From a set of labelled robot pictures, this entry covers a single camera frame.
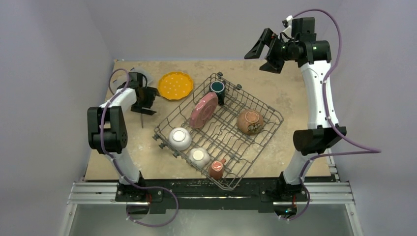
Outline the dark green mug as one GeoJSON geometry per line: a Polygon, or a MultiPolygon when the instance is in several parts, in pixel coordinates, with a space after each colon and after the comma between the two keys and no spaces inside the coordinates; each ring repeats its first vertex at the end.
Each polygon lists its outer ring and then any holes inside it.
{"type": "Polygon", "coordinates": [[[210,84],[210,91],[216,93],[218,105],[223,106],[226,96],[226,87],[222,81],[214,81],[210,84]]]}

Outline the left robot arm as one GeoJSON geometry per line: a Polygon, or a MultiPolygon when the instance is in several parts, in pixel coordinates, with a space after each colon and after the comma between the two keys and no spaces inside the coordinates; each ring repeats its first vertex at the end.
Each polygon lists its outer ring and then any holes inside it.
{"type": "Polygon", "coordinates": [[[153,116],[153,103],[159,92],[149,86],[144,71],[126,72],[125,82],[111,89],[112,96],[98,107],[87,110],[88,142],[91,149],[105,155],[119,176],[116,198],[141,201],[150,195],[142,173],[127,150],[128,132],[123,113],[130,110],[153,116]]]}

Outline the yellow plate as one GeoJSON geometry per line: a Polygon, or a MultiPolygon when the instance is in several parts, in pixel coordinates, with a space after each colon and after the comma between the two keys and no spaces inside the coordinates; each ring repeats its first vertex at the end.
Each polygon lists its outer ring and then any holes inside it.
{"type": "Polygon", "coordinates": [[[172,71],[158,81],[158,92],[161,97],[176,101],[187,97],[193,90],[194,81],[184,72],[172,71]]]}

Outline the brown ceramic bowl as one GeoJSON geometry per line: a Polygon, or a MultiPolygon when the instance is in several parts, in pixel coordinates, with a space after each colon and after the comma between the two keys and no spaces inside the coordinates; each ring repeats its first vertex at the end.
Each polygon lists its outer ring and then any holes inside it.
{"type": "Polygon", "coordinates": [[[256,110],[243,110],[237,118],[237,127],[246,135],[256,135],[264,127],[264,117],[256,110]]]}

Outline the pink dotted plate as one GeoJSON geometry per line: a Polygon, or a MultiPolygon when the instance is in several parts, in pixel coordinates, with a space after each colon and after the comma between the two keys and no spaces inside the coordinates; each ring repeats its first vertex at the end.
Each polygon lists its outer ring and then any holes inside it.
{"type": "Polygon", "coordinates": [[[206,94],[193,109],[189,125],[193,129],[202,128],[212,117],[218,105],[218,97],[215,92],[206,94]]]}

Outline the white ceramic bowl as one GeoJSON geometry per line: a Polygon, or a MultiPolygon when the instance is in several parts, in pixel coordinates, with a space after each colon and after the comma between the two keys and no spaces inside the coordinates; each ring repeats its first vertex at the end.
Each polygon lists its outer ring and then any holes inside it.
{"type": "Polygon", "coordinates": [[[178,127],[170,132],[168,142],[176,150],[183,151],[190,147],[192,138],[188,130],[178,127]]]}

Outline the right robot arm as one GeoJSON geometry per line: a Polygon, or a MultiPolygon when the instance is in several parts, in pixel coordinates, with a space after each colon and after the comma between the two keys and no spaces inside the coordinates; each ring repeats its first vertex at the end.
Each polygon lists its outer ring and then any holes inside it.
{"type": "Polygon", "coordinates": [[[313,17],[288,16],[282,22],[285,29],[274,33],[264,29],[258,41],[244,59],[258,59],[265,46],[268,52],[261,71],[281,73],[286,61],[295,61],[302,73],[308,101],[307,129],[293,133],[295,153],[288,167],[280,174],[276,193],[282,200],[290,199],[302,190],[303,179],[314,156],[323,154],[346,135],[347,128],[339,126],[334,111],[331,85],[326,75],[331,68],[328,41],[316,39],[313,17]]]}

